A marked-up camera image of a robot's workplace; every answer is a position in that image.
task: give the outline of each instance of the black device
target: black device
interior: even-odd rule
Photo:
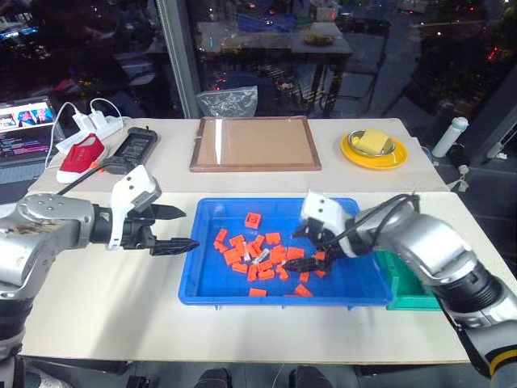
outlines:
[[[115,151],[104,161],[110,163],[105,169],[110,174],[126,175],[139,164],[143,164],[158,141],[158,134],[149,127],[133,127],[128,130],[128,136]]]

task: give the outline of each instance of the yellow sponge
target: yellow sponge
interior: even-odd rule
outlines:
[[[363,136],[359,139],[355,148],[367,154],[380,154],[389,136],[376,129],[366,129]]]

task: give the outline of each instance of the orange block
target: orange block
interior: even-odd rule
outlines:
[[[264,240],[266,238],[264,236],[262,236],[261,234],[259,234],[257,237],[255,237],[255,245],[260,248],[262,246],[262,244],[264,244]]]
[[[259,225],[260,225],[261,218],[262,218],[261,214],[258,214],[258,213],[248,213],[248,215],[246,216],[246,219],[244,221],[244,226],[246,228],[258,229]]]
[[[239,234],[238,236],[235,236],[234,238],[231,238],[229,240],[229,245],[232,247],[235,247],[239,243],[242,243],[244,241],[244,236],[242,234]]]
[[[295,247],[288,248],[288,260],[301,259],[305,256],[305,250]]]
[[[267,245],[280,244],[280,233],[266,233]]]
[[[287,260],[287,251],[285,247],[282,247],[281,245],[278,245],[271,249],[271,252],[269,253],[270,259],[275,264],[280,264],[284,260]]]
[[[265,289],[250,289],[251,297],[266,297],[267,291]]]
[[[248,253],[251,255],[251,257],[253,257],[253,258],[259,257],[260,254],[262,253],[262,250],[259,247],[257,247],[257,245],[255,244],[255,241],[249,242],[248,244],[246,244],[246,249],[248,250]]]
[[[314,257],[318,260],[324,260],[325,259],[325,252],[324,251],[318,251],[314,254]]]
[[[250,265],[250,269],[248,270],[248,281],[256,281],[258,272],[259,266],[257,264]]]
[[[303,281],[304,283],[307,283],[309,281],[309,272],[301,272],[300,273],[300,281]]]
[[[219,230],[219,233],[216,236],[216,241],[218,241],[219,243],[222,243],[223,241],[225,241],[227,234],[228,234],[228,230],[221,228]]]
[[[295,289],[294,289],[294,293],[296,295],[299,295],[301,297],[313,297],[313,293],[311,293],[310,291],[307,290],[307,288],[304,286],[304,285],[298,285]]]
[[[225,256],[226,264],[228,265],[232,265],[233,263],[238,263],[241,261],[241,256],[236,249],[229,249],[223,253],[223,255]]]
[[[258,278],[260,280],[268,280],[275,277],[275,271],[272,269],[267,269],[266,271],[261,271],[258,273]]]
[[[288,272],[281,265],[276,266],[276,273],[279,274],[280,280],[287,280],[289,278]]]
[[[228,247],[219,241],[213,242],[213,247],[216,248],[220,253],[225,253],[228,250]]]
[[[263,261],[262,263],[260,263],[258,265],[259,271],[266,271],[266,270],[272,269],[272,268],[273,268],[273,262],[271,260]]]
[[[240,272],[240,273],[248,273],[248,265],[247,264],[241,264],[241,263],[233,263],[232,269],[234,271]]]
[[[237,250],[237,252],[239,252],[240,256],[246,255],[246,248],[244,247],[244,243],[243,242],[237,243],[235,245],[235,249]]]

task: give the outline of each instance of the red sneaker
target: red sneaker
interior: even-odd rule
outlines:
[[[90,170],[91,163],[103,160],[106,151],[99,138],[91,133],[86,139],[72,146],[56,173],[57,182],[72,183]]]

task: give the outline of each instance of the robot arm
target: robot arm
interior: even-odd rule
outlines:
[[[15,356],[25,319],[60,252],[102,243],[108,250],[149,248],[151,255],[177,255],[199,245],[189,238],[162,241],[153,235],[150,227],[157,219],[185,216],[174,206],[152,205],[161,194],[156,180],[138,166],[114,186],[111,207],[36,194],[0,219],[0,386],[23,386]]]
[[[310,193],[301,217],[295,235],[325,250],[329,263],[374,247],[398,253],[431,287],[474,367],[494,386],[517,386],[517,297],[449,224],[420,214],[417,196],[396,196],[352,217],[336,201]],[[326,261],[307,258],[286,266],[306,271]]]

